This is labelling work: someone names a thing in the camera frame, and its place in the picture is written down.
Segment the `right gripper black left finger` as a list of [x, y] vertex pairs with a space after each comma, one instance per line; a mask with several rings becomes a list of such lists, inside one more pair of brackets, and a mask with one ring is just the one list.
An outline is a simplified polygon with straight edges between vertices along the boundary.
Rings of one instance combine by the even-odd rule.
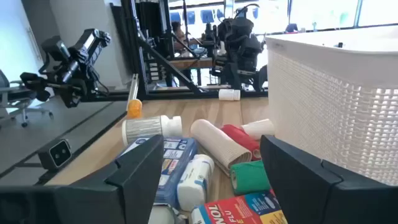
[[158, 134], [72, 184], [0, 187], [0, 224], [147, 224], [163, 154]]

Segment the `blue first aid kit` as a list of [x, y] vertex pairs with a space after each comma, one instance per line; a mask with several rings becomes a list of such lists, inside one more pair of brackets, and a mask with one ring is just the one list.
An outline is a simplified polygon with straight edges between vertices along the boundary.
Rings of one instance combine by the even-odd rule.
[[165, 203], [178, 209], [177, 184], [197, 152], [192, 138], [164, 138], [161, 135], [124, 140], [125, 150], [106, 168], [104, 179], [111, 201], [121, 209], [144, 209]]

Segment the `grey office chair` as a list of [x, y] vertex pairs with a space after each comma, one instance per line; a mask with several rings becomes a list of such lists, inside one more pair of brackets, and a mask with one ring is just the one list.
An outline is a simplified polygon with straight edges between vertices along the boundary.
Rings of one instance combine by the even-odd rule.
[[47, 113], [50, 119], [54, 119], [51, 110], [41, 106], [31, 107], [36, 95], [36, 92], [26, 88], [21, 80], [9, 81], [0, 69], [0, 109], [16, 109], [12, 113], [6, 112], [5, 115], [0, 115], [0, 129], [4, 122], [16, 119], [16, 116], [19, 114], [22, 116], [21, 126], [23, 128], [27, 127], [29, 120], [28, 112]]

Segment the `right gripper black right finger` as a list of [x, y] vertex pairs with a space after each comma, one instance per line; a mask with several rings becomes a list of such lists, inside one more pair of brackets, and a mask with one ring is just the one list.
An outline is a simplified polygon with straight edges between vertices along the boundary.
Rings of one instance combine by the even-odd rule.
[[342, 168], [274, 136], [263, 135], [260, 150], [289, 224], [398, 224], [398, 186]]

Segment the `red cold flu medicine box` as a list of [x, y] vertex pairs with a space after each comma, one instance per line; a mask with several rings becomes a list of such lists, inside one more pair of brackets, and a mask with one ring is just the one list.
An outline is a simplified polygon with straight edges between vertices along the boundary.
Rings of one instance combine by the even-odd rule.
[[288, 224], [271, 191], [209, 202], [191, 212], [193, 224]]

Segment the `wooden background table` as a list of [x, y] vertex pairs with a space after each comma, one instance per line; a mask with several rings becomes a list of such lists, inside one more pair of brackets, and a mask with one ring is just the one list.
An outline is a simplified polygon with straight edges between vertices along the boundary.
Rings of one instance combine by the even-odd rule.
[[213, 66], [213, 59], [209, 57], [177, 58], [176, 60], [169, 60], [169, 62], [179, 70], [211, 68]]

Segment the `green bandage roll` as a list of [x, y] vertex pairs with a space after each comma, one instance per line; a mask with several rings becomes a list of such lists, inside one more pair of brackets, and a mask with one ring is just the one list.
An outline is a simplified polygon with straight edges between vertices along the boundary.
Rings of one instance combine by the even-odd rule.
[[262, 161], [242, 162], [232, 165], [230, 179], [235, 195], [250, 194], [271, 189]]

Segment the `white woven plastic basket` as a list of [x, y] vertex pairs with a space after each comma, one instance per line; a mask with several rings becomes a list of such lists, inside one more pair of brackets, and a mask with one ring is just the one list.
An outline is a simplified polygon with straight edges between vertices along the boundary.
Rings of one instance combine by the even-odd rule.
[[398, 26], [266, 39], [275, 136], [398, 186]]

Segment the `person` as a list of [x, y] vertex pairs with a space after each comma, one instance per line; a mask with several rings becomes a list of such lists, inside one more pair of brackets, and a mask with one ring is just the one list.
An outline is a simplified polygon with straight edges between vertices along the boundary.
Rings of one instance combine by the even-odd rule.
[[[195, 44], [199, 44], [201, 42], [200, 39], [190, 39], [188, 42], [186, 40], [185, 34], [181, 29], [181, 23], [180, 22], [171, 22], [172, 30], [177, 39], [181, 42], [183, 42], [186, 46], [191, 46]], [[184, 51], [185, 47], [177, 42], [176, 40], [174, 41], [174, 50], [178, 52]]]

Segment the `white bottle with blue label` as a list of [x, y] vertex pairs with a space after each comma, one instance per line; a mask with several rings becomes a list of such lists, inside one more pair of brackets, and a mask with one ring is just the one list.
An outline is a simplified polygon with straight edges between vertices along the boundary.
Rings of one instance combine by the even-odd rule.
[[206, 203], [214, 169], [213, 159], [205, 154], [197, 154], [188, 162], [177, 184], [181, 210], [191, 212], [196, 206]]

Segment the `beige bandage roll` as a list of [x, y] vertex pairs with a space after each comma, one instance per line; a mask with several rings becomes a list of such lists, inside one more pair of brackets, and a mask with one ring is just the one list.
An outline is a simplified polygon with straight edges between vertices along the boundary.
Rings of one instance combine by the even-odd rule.
[[190, 127], [190, 133], [202, 146], [205, 154], [214, 159], [227, 176], [232, 165], [250, 162], [252, 159], [252, 153], [249, 150], [205, 119], [194, 121]]

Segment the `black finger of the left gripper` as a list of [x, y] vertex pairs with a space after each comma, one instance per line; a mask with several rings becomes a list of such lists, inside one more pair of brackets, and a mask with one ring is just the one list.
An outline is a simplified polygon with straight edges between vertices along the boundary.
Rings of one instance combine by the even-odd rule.
[[24, 72], [20, 78], [26, 88], [34, 91], [44, 91], [47, 87], [46, 79], [38, 76], [36, 73]]
[[42, 102], [46, 102], [51, 97], [51, 94], [47, 90], [37, 90], [36, 99]]

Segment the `red bandage roll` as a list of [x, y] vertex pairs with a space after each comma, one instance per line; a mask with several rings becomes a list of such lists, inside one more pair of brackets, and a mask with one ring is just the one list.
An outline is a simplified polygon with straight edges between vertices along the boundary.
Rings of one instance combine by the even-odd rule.
[[221, 130], [240, 146], [246, 148], [252, 154], [252, 161], [261, 160], [260, 143], [246, 134], [241, 128], [231, 124], [224, 125]]

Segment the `small plain white bottle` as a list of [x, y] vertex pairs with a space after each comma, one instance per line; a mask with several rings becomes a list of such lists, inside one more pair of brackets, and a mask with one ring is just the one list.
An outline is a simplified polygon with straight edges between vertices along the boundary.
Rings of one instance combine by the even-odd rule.
[[218, 98], [220, 101], [239, 101], [241, 99], [241, 90], [220, 89]]

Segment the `white bottle with grey label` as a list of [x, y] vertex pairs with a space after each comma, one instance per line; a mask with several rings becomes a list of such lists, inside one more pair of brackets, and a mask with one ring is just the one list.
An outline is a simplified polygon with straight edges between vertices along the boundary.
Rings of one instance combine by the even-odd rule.
[[169, 118], [166, 115], [150, 118], [126, 119], [122, 123], [122, 138], [125, 146], [143, 136], [161, 134], [164, 137], [182, 136], [182, 119], [180, 116]]

